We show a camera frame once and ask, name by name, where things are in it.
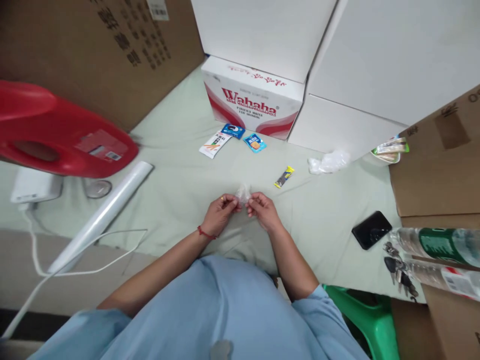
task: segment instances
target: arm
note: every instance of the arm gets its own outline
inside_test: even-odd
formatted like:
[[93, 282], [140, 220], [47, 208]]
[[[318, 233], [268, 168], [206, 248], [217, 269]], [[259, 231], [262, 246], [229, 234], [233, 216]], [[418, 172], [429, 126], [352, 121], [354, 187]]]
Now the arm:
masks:
[[307, 298], [318, 287], [319, 281], [282, 225], [273, 201], [263, 193], [255, 192], [246, 207], [248, 216], [256, 216], [270, 237], [278, 272], [290, 300]]
[[[223, 194], [214, 200], [205, 215], [201, 229], [211, 236], [218, 236], [227, 226], [230, 215], [242, 210], [235, 196]], [[97, 309], [120, 309], [134, 317], [160, 290], [188, 270], [209, 244], [205, 235], [195, 230], [164, 255], [131, 277]]]

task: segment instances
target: black smartphone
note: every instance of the black smartphone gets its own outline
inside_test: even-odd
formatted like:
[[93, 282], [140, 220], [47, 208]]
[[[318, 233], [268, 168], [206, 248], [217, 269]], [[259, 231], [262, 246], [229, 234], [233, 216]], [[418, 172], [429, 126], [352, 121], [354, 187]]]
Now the black smartphone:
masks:
[[356, 238], [363, 250], [370, 249], [381, 238], [392, 230], [387, 218], [381, 211], [375, 211], [360, 224], [355, 226], [351, 233]]

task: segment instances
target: green bottle label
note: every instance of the green bottle label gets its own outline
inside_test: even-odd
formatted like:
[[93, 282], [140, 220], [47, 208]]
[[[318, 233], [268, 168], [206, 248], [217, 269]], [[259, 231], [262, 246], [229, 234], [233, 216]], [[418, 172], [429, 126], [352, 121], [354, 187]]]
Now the green bottle label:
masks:
[[455, 248], [453, 234], [456, 229], [424, 227], [418, 233], [421, 247], [434, 259], [468, 264]]

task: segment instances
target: wahaha logo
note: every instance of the wahaha logo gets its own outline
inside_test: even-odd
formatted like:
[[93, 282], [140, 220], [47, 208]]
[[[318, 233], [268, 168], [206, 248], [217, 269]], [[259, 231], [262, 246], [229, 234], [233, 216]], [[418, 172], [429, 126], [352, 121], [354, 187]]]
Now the wahaha logo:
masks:
[[249, 100], [248, 97], [245, 97], [245, 98], [240, 97], [238, 92], [235, 92], [234, 93], [235, 95], [234, 95], [232, 93], [232, 90], [228, 90], [228, 89], [223, 88], [223, 87], [221, 89], [223, 90], [223, 93], [225, 94], [226, 100], [229, 103], [237, 104], [237, 105], [243, 106], [244, 108], [253, 109], [255, 111], [258, 111], [258, 112], [261, 112], [261, 113], [264, 113], [264, 114], [268, 114], [268, 115], [272, 115], [272, 116], [275, 116], [275, 117], [277, 116], [277, 110], [275, 110], [272, 107], [268, 107], [267, 105], [265, 105], [264, 102], [259, 104], [258, 102], [253, 102], [253, 101]]

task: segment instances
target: keys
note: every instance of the keys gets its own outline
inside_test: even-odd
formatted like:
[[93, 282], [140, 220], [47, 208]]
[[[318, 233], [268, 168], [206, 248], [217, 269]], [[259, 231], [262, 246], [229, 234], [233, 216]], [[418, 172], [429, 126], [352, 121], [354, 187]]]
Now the keys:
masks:
[[393, 257], [388, 257], [388, 256], [385, 256], [383, 258], [383, 261], [385, 261], [386, 268], [390, 272], [391, 281], [392, 281], [393, 285], [395, 285], [395, 279], [396, 279], [395, 274], [397, 272], [397, 262], [395, 261], [395, 259]]
[[390, 272], [391, 282], [393, 285], [398, 284], [398, 292], [405, 292], [405, 296], [408, 297], [411, 295], [411, 299], [414, 299], [419, 296], [418, 291], [415, 289], [415, 286], [410, 280], [410, 277], [407, 275], [407, 264], [405, 264], [401, 259], [385, 256], [383, 258], [385, 266]]
[[383, 250], [385, 250], [392, 258], [400, 257], [400, 252], [394, 248], [390, 241], [387, 241], [385, 244], [383, 244]]
[[419, 296], [419, 292], [416, 290], [415, 285], [412, 283], [412, 280], [410, 280], [410, 277], [406, 273], [403, 273], [400, 281], [405, 287], [405, 295], [408, 296], [408, 291], [414, 298]]

